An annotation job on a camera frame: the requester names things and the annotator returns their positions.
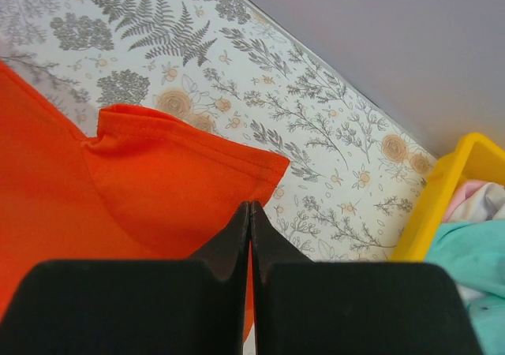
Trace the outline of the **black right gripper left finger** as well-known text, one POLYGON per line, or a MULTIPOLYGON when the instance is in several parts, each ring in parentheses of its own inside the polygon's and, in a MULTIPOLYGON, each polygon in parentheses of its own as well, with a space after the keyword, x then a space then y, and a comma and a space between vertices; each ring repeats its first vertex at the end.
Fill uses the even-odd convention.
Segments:
POLYGON ((2 318, 2 353, 241 353, 250 208, 183 260, 37 264, 2 318))

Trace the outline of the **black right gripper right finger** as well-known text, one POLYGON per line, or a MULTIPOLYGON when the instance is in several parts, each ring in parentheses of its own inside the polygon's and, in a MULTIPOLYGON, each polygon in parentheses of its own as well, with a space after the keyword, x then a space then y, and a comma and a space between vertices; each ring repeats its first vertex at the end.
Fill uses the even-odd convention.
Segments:
POLYGON ((479 354, 455 283, 430 263, 315 262, 252 203, 259 354, 479 354))

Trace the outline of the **orange t-shirt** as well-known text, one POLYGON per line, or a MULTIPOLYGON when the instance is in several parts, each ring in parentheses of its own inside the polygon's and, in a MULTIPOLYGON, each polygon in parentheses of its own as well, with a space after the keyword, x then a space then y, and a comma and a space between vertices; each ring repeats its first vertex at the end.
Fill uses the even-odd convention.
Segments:
POLYGON ((39 263, 188 258, 288 165, 142 106, 103 108, 85 136, 3 65, 1 321, 39 263))

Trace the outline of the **teal t-shirt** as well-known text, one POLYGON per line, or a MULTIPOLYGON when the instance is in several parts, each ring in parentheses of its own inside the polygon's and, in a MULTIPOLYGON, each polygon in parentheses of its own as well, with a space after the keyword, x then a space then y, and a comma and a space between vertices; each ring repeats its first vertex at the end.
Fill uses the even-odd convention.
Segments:
POLYGON ((481 348, 504 353, 504 221, 439 226, 425 257, 458 287, 481 348))

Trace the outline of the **white cream garment in bin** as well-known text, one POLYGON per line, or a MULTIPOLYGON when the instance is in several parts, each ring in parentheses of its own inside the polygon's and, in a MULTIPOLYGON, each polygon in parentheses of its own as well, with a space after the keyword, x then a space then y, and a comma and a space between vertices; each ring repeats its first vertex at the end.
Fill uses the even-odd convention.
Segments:
POLYGON ((504 296, 504 187, 468 181, 454 195, 439 228, 442 262, 466 301, 504 296))

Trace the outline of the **yellow plastic bin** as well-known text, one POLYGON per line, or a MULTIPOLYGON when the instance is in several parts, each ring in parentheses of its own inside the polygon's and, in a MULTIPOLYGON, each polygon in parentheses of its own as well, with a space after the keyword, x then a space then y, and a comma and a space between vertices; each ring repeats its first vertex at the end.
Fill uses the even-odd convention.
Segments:
POLYGON ((504 183, 504 149, 481 133, 463 136, 437 161, 389 260, 422 261, 455 191, 472 179, 504 183))

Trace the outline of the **floral patterned table mat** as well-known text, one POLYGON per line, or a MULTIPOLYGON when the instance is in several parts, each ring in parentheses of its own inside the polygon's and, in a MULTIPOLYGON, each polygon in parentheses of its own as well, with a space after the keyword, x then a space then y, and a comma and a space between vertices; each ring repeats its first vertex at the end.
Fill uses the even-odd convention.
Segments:
POLYGON ((267 215, 314 260, 389 258, 434 161, 246 0, 1 0, 1 59, 90 136, 129 103, 287 157, 267 215))

